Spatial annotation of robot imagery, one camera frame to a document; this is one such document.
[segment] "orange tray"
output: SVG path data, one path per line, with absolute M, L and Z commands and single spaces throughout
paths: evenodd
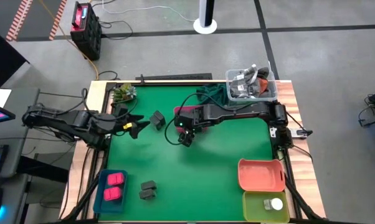
M 281 192 L 285 188 L 283 166 L 279 160 L 239 161 L 239 184 L 245 191 Z

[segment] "gray floor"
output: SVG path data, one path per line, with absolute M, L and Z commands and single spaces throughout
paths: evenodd
M 375 24 L 375 0 L 260 3 L 267 27 Z M 74 1 L 67 2 L 61 20 L 66 30 L 73 5 Z M 171 6 L 188 18 L 197 17 L 197 1 L 119 0 L 106 8 L 124 11 L 154 5 Z M 168 9 L 109 15 L 100 8 L 97 6 L 96 11 L 104 21 L 124 19 L 138 32 L 192 27 Z M 249 0 L 216 1 L 214 18 L 219 27 L 259 27 L 254 2 Z M 120 26 L 107 32 L 126 30 Z M 269 33 L 269 38 L 280 79 L 293 80 L 303 122 L 314 130 L 308 142 L 328 218 L 375 223 L 375 125 L 363 129 L 358 124 L 358 113 L 365 107 L 363 99 L 375 93 L 375 30 Z M 95 62 L 99 71 L 114 70 L 123 80 L 135 79 L 140 74 L 205 72 L 224 78 L 226 70 L 244 68 L 253 62 L 267 66 L 259 33 L 132 37 L 119 41 L 103 39 L 102 43 L 102 57 Z M 89 64 L 64 40 L 12 45 L 33 67 L 25 75 L 14 77 L 7 87 L 38 86 L 42 91 L 79 95 L 81 88 L 88 87 L 94 79 Z M 62 109 L 78 102 L 44 95 L 39 100 Z M 39 153 L 67 150 L 64 144 L 28 144 L 30 148 L 36 146 Z

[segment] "battery pack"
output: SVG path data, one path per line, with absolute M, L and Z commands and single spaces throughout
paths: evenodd
M 75 2 L 71 22 L 71 39 L 90 60 L 100 58 L 102 27 L 90 3 Z

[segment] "blue container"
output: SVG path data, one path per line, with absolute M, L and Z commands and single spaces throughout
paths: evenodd
M 115 174 L 121 172 L 124 175 L 124 183 L 121 185 L 122 197 L 118 200 L 105 201 L 103 193 L 105 189 L 114 187 L 107 184 L 107 176 L 109 174 Z M 98 190 L 95 197 L 95 203 L 93 204 L 93 211 L 95 213 L 122 213 L 124 198 L 126 195 L 126 181 L 128 173 L 125 170 L 102 170 L 99 175 Z

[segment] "dark green towel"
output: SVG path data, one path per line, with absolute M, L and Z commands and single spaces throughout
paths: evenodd
M 197 88 L 196 93 L 205 93 L 211 96 L 217 103 L 221 105 L 226 105 L 228 102 L 226 84 L 208 84 Z M 197 99 L 200 104 L 213 103 L 208 97 L 203 95 L 198 95 Z

